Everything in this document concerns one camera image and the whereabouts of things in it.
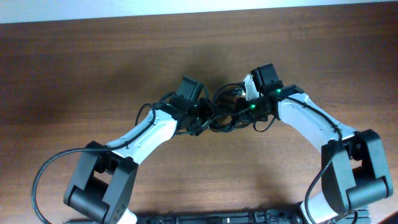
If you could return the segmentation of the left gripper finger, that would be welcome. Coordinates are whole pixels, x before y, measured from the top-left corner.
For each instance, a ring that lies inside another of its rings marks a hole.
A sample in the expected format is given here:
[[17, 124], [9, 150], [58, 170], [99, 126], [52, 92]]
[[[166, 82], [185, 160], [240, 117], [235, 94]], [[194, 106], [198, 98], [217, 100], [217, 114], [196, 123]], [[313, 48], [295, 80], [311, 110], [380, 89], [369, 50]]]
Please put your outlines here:
[[188, 125], [188, 133], [191, 136], [199, 136], [202, 132], [209, 128], [211, 123], [211, 120], [206, 120], [203, 122], [194, 121], [193, 123]]
[[213, 103], [209, 98], [200, 98], [198, 101], [198, 114], [202, 121], [207, 121], [208, 119], [216, 115]]

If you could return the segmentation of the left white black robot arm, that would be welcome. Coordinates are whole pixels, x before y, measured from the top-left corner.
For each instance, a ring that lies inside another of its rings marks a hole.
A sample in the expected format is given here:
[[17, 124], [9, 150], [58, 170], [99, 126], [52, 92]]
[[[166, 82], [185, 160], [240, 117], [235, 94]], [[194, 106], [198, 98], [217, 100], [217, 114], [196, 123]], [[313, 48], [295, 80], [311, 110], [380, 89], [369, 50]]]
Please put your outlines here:
[[210, 111], [204, 84], [183, 77], [175, 92], [151, 104], [150, 111], [118, 139], [102, 145], [96, 141], [83, 149], [66, 189], [63, 202], [94, 223], [137, 223], [129, 201], [139, 164], [163, 142], [182, 130], [203, 131]]

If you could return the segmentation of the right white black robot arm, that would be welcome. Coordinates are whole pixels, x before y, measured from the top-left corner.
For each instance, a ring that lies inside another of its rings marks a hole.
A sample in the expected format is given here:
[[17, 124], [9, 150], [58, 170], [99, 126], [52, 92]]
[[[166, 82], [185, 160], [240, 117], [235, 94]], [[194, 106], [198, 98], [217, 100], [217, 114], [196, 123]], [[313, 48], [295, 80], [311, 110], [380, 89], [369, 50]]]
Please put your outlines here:
[[243, 116], [254, 121], [272, 116], [297, 130], [321, 154], [322, 168], [291, 215], [293, 223], [359, 223], [359, 209], [392, 196], [378, 133], [339, 122], [297, 85], [285, 86], [273, 64], [251, 70], [239, 85], [244, 97], [237, 107]]

